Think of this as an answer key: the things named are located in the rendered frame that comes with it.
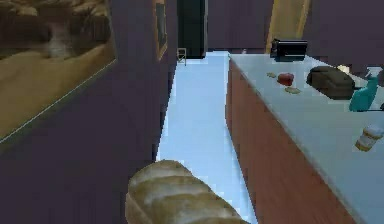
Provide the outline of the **red tomato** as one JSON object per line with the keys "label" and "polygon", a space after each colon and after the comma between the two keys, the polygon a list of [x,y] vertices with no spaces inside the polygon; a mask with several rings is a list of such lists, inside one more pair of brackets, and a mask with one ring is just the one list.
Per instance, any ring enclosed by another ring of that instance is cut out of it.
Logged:
{"label": "red tomato", "polygon": [[281,73],[277,77],[277,82],[284,86],[291,86],[294,80],[294,75],[291,73]]}

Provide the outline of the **brown counter with white top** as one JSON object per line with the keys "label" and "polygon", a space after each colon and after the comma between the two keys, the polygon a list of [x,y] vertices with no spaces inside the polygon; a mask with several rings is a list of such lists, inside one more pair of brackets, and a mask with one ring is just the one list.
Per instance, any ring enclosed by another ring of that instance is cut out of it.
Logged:
{"label": "brown counter with white top", "polygon": [[[370,111],[351,112],[306,83],[318,64],[229,57],[226,122],[257,221],[384,224],[384,137],[367,152],[355,146],[368,125],[384,128],[384,89]],[[281,73],[299,94],[277,82]]]}

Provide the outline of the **black toaster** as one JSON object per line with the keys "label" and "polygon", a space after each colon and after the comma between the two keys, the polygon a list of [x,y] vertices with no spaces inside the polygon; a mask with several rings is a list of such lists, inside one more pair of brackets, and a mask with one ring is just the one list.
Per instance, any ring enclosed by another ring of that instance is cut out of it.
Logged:
{"label": "black toaster", "polygon": [[270,57],[279,62],[302,61],[306,56],[306,40],[280,40],[271,42]]}

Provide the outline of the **yellow room door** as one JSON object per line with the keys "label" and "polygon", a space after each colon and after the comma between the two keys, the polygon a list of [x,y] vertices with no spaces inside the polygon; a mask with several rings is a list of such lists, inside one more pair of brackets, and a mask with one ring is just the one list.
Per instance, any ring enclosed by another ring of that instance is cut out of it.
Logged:
{"label": "yellow room door", "polygon": [[269,24],[266,53],[277,39],[301,39],[311,0],[274,0]]}

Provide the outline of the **dark brown bread loaf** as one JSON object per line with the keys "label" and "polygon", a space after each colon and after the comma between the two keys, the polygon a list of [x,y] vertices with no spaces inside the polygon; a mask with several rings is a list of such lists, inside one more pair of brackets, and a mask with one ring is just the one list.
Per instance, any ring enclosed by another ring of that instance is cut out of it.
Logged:
{"label": "dark brown bread loaf", "polygon": [[349,75],[330,66],[312,68],[306,83],[332,100],[350,100],[355,90],[355,81]]}

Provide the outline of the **large brown framed painting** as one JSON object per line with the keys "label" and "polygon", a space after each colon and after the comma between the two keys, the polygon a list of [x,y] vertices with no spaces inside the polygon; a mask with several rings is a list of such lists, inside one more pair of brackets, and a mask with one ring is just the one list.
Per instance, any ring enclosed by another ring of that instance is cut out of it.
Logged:
{"label": "large brown framed painting", "polygon": [[111,0],[0,0],[0,144],[112,65]]}

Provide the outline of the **teal spray bottle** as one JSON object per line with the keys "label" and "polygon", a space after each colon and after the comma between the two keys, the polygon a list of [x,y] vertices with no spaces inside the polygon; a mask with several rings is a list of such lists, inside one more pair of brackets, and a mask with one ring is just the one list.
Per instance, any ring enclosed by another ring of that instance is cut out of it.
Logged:
{"label": "teal spray bottle", "polygon": [[351,112],[367,112],[376,97],[378,90],[378,75],[381,67],[368,67],[366,75],[367,84],[365,87],[356,90],[351,98],[349,110]]}

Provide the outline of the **cream pepper shaker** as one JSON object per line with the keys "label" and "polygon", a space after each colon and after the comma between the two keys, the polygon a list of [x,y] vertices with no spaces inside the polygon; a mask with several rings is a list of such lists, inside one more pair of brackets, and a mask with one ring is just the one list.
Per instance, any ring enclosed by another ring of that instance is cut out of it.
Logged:
{"label": "cream pepper shaker", "polygon": [[369,151],[375,143],[384,137],[384,129],[371,124],[365,127],[362,131],[362,134],[357,139],[355,146],[361,151]]}

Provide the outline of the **small framed wall picture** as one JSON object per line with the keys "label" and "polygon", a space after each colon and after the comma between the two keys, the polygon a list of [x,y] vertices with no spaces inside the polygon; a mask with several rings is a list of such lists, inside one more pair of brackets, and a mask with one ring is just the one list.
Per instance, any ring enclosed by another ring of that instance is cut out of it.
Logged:
{"label": "small framed wall picture", "polygon": [[157,58],[161,60],[167,50],[166,0],[153,0]]}

